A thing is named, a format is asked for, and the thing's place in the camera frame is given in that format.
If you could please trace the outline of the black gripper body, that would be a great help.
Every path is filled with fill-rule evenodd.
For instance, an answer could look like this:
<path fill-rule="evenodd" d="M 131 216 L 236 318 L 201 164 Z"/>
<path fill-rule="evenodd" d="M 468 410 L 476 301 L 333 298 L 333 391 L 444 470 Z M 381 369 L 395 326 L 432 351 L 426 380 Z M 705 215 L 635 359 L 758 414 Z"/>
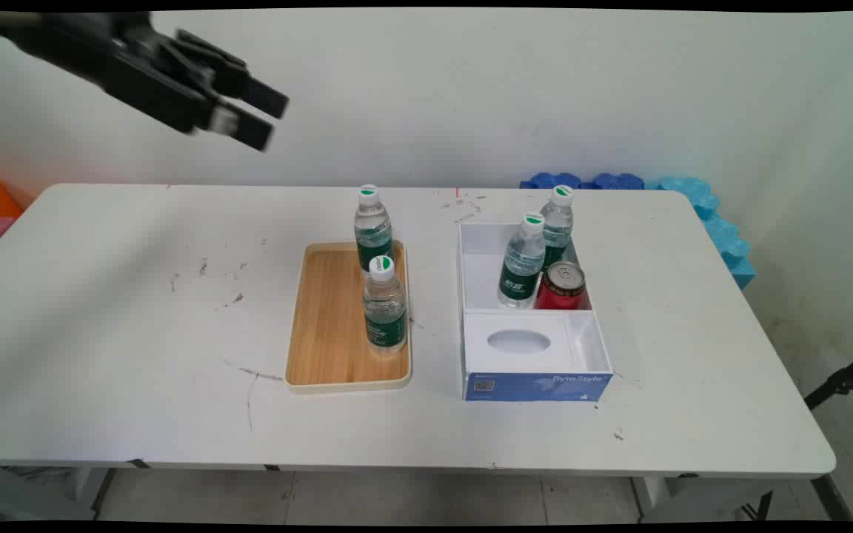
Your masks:
<path fill-rule="evenodd" d="M 172 63 L 171 44 L 153 28 L 148 11 L 41 13 L 19 31 L 20 50 L 192 134 L 207 127 L 214 101 Z"/>

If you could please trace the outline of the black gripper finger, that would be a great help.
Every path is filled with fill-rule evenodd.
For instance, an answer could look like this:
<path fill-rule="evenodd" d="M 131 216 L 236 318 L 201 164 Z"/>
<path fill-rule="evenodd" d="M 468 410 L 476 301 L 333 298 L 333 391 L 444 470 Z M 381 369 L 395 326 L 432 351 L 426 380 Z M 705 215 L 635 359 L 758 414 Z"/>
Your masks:
<path fill-rule="evenodd" d="M 203 87 L 216 95 L 246 102 L 272 118 L 284 117 L 288 95 L 254 78 L 245 61 L 186 30 L 176 31 L 172 45 L 176 58 L 189 61 Z"/>
<path fill-rule="evenodd" d="M 264 152 L 273 125 L 222 98 L 192 98 L 195 127 Z"/>

